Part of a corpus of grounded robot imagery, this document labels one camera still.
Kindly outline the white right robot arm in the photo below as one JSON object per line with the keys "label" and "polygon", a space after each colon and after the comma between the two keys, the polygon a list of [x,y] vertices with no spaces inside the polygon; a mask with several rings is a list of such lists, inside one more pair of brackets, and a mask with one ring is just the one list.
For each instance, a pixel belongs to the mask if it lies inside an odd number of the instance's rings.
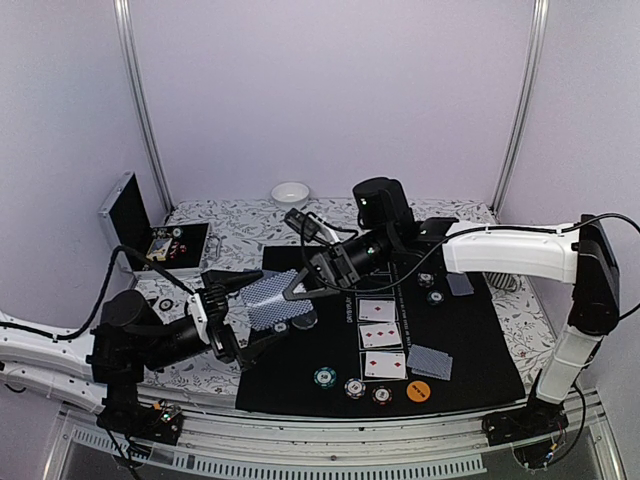
{"label": "white right robot arm", "polygon": [[546,278],[573,287],[573,304],[551,358],[536,377],[528,406],[517,427],[537,436],[552,424],[579,374],[593,359],[606,335],[625,319],[620,311],[619,267],[606,232],[604,215],[583,215],[556,226],[491,225],[457,219],[414,218],[401,183],[386,177],[357,184],[353,197],[359,228],[340,240],[340,228],[296,208],[286,224],[302,243],[324,236],[324,249],[303,256],[303,269],[284,291],[288,300],[352,293],[361,279],[394,254],[408,254],[418,242],[425,253],[406,273],[415,275],[440,254],[449,273],[483,272]]}

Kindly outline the black dealer button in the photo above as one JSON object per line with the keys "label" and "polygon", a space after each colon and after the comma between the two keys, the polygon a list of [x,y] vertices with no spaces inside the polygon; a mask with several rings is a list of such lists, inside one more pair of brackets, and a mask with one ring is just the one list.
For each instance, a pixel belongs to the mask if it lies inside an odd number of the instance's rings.
{"label": "black dealer button", "polygon": [[312,329],[318,322],[318,317],[314,312],[295,317],[291,324],[298,330],[306,331]]}

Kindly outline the orange big blind button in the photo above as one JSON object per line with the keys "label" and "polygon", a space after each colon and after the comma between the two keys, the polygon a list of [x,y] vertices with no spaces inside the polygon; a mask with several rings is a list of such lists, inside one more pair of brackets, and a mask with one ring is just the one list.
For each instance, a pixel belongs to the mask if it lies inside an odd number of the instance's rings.
{"label": "orange big blind button", "polygon": [[431,397],[431,388],[426,382],[415,380],[407,385],[406,395],[414,403],[424,403]]}

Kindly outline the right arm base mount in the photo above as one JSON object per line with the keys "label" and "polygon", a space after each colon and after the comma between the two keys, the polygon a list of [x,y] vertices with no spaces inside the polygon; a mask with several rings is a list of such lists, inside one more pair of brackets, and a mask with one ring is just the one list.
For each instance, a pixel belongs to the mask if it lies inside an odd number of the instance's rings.
{"label": "right arm base mount", "polygon": [[521,408],[489,413],[481,421],[481,429],[490,446],[547,435],[546,440],[512,449],[516,462],[531,471],[545,469],[551,464],[568,426],[563,404],[547,405],[537,401]]}

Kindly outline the grey playing card deck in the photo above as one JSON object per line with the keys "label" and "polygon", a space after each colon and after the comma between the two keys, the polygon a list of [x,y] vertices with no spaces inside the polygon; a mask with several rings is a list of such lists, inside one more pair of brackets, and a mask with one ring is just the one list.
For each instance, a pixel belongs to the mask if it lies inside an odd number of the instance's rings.
{"label": "grey playing card deck", "polygon": [[284,290],[297,275],[296,270],[290,269],[262,278],[240,290],[253,330],[268,330],[277,323],[305,315],[313,310],[310,300],[289,301],[284,298]]}

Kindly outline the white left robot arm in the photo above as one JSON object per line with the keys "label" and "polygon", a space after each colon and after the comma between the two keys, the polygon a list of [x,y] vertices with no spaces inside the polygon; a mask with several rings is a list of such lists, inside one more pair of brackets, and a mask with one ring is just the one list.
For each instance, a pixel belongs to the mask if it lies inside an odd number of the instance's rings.
{"label": "white left robot arm", "polygon": [[226,321],[229,298],[262,279],[260,271],[208,270],[202,287],[193,289],[158,263],[131,247],[119,245],[111,256],[126,254],[141,261],[187,294],[185,314],[170,323],[157,315],[136,289],[105,298],[105,279],[88,319],[76,330],[45,327],[1,316],[1,360],[4,379],[26,382],[92,413],[109,412],[128,434],[148,426],[148,412],[138,404],[137,386],[148,371],[161,371],[205,352],[242,370],[253,367],[288,329],[241,346]]}

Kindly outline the blue peach poker chip stack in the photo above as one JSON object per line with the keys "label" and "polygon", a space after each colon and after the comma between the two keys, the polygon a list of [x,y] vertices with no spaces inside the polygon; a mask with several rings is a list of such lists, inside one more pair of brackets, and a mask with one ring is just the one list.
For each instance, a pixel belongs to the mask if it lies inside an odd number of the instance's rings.
{"label": "blue peach poker chip stack", "polygon": [[350,399],[360,399],[366,393],[366,384],[359,378],[350,378],[344,384],[344,392]]}

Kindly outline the dealt playing card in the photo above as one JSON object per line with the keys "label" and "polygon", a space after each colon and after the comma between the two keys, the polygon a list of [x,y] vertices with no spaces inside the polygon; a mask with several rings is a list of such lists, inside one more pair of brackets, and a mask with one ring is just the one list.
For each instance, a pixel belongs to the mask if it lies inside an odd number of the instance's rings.
{"label": "dealt playing card", "polygon": [[473,284],[464,273],[448,273],[446,279],[452,296],[463,297],[475,293]]}
{"label": "dealt playing card", "polygon": [[409,349],[407,365],[414,374],[449,381],[453,358],[446,352],[412,345]]}

